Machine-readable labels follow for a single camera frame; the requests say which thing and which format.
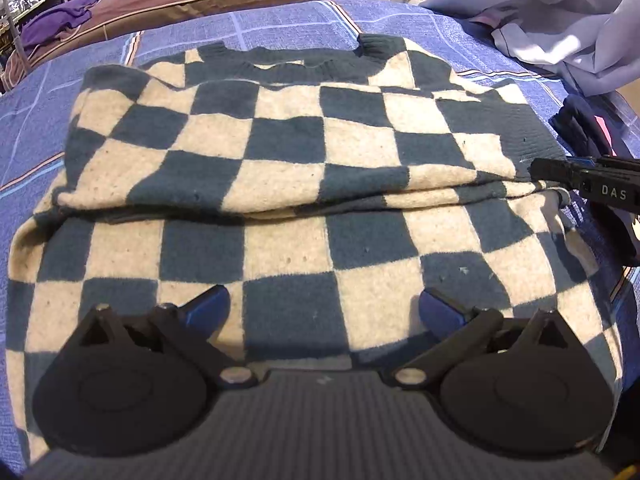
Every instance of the plaid bedsheet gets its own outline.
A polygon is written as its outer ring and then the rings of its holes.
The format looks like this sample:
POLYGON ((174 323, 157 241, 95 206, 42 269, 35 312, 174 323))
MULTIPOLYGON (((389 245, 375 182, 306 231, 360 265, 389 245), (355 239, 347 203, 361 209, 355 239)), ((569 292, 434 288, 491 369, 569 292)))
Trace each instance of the plaid bedsheet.
POLYGON ((94 68, 65 151, 9 260, 9 322, 26 332, 8 379, 32 459, 25 362, 52 359, 95 304, 138 314, 217 283, 232 314, 215 343, 249 362, 388 362, 386 345, 428 330, 425 286, 507 316, 558 309, 584 343, 604 334, 604 372, 620 362, 597 264, 565 234, 568 193, 528 182, 533 158, 562 149, 517 85, 469 82, 411 40, 94 68))
MULTIPOLYGON (((470 30, 480 38, 477 40, 466 34, 455 20, 434 15, 425 9, 385 2, 345 1, 340 2, 339 6, 329 2, 313 2, 235 12, 118 38, 46 64, 36 70, 21 89, 0 99, 0 118, 3 127, 7 126, 3 139, 6 148, 0 152, 0 170, 4 175, 0 200, 3 211, 7 212, 6 229, 0 232, 4 247, 0 257, 7 257, 8 241, 13 232, 27 218, 62 165, 60 153, 68 114, 79 92, 82 74, 91 64, 111 61, 140 65, 157 56, 167 56, 185 47, 214 40, 223 40, 227 46, 242 50, 259 45, 271 48, 324 46, 351 49, 356 47, 357 29, 354 27, 407 36, 446 59, 465 78, 480 84, 495 84, 505 78, 513 78, 535 113, 544 121, 558 110, 558 101, 566 95, 560 81, 525 70, 484 44, 481 30, 470 30)), ((613 113, 611 100, 603 101, 602 106, 604 113, 613 113)), ((633 121, 633 115, 620 114, 620 118, 628 124, 633 121)), ((630 140, 625 139, 627 143, 632 144, 636 134, 634 126, 626 127, 625 134, 630 136, 630 140)), ((620 277, 615 260, 607 250, 606 240, 590 226, 588 216, 580 210, 576 210, 575 215, 583 236, 589 239, 592 247, 596 247, 596 257, 601 267, 599 274, 603 277, 604 289, 608 294, 620 277)), ((5 284, 5 278, 0 276, 0 286, 4 288, 5 284)), ((614 309, 618 309, 619 315, 630 308, 635 310, 633 295, 624 294, 627 290, 629 288, 624 284, 616 288, 614 309)), ((19 323, 8 327, 9 348, 19 340, 14 335, 24 333, 24 330, 19 323)), ((426 348, 432 342, 428 333, 425 333, 410 338, 404 346, 391 347, 407 355, 426 348)), ((597 335, 587 343, 587 347, 591 351, 607 348, 606 338, 597 335)), ((623 340, 623 349, 627 351, 628 348, 632 346, 625 345, 623 340)), ((389 348, 383 348, 383 351, 388 352, 389 348)), ((377 350, 363 351, 356 352, 351 359, 355 364, 370 363, 379 356, 377 350)), ((44 362, 46 359, 24 363, 25 386, 37 382, 44 362)), ((615 376, 615 366, 608 374, 615 376)), ((15 447, 6 389, 0 393, 5 395, 2 456, 19 468, 22 460, 15 447)), ((28 436, 24 428, 18 429, 18 436, 26 444, 28 436)))

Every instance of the lavender fabric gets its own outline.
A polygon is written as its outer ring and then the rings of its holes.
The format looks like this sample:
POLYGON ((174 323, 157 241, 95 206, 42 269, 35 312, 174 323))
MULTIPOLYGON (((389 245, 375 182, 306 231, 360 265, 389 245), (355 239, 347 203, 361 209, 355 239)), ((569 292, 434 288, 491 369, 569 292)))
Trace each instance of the lavender fabric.
POLYGON ((45 10, 27 23, 20 34, 26 50, 48 43, 57 33, 66 28, 76 28, 91 18, 89 7, 98 0, 69 0, 64 4, 45 10))

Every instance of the black robotic mount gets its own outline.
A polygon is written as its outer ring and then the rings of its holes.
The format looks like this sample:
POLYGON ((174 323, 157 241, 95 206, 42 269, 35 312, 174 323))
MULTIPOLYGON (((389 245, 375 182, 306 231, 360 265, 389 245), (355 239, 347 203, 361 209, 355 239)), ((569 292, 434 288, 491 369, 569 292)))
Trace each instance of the black robotic mount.
POLYGON ((436 290, 419 310, 444 338, 398 368, 259 377, 207 342, 222 286, 143 317, 100 305, 34 393, 50 451, 23 478, 612 478, 592 453, 612 392, 557 312, 465 313, 436 290))
POLYGON ((551 180, 601 204, 640 214, 640 162, 619 156, 535 158, 532 180, 551 180))

